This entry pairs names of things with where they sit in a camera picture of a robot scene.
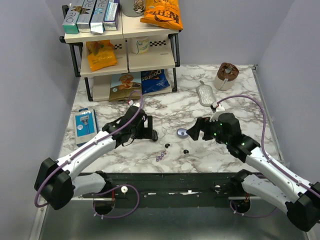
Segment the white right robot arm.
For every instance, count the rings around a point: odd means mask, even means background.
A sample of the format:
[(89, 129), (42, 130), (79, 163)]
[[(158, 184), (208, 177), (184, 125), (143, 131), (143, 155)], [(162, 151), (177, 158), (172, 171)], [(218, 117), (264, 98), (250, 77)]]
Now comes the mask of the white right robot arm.
[(230, 183), (230, 191), (241, 196), (252, 194), (283, 211), (301, 231), (310, 231), (320, 220), (320, 184), (298, 176), (263, 151), (262, 146), (241, 131), (240, 122), (232, 113), (222, 113), (216, 120), (199, 117), (187, 134), (198, 140), (216, 140), (228, 152), (258, 170), (266, 179), (245, 173)]

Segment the lavender earbud charging case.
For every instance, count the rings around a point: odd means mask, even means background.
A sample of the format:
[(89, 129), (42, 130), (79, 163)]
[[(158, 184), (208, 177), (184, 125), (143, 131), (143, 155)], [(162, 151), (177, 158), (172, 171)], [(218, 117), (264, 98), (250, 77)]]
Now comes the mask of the lavender earbud charging case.
[(176, 131), (176, 135), (181, 139), (185, 139), (189, 136), (185, 128), (178, 128)]

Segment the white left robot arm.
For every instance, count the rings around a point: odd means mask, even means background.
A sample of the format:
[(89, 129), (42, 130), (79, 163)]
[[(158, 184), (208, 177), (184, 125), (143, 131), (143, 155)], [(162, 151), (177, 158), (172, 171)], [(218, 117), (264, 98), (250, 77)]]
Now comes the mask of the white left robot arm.
[(124, 116), (106, 123), (96, 136), (74, 152), (57, 160), (49, 157), (41, 163), (34, 184), (34, 205), (40, 208), (39, 197), (42, 197), (54, 210), (59, 210), (74, 197), (86, 194), (107, 197), (111, 185), (103, 174), (82, 175), (82, 171), (129, 140), (155, 142), (157, 139), (153, 117), (136, 105), (130, 106)]

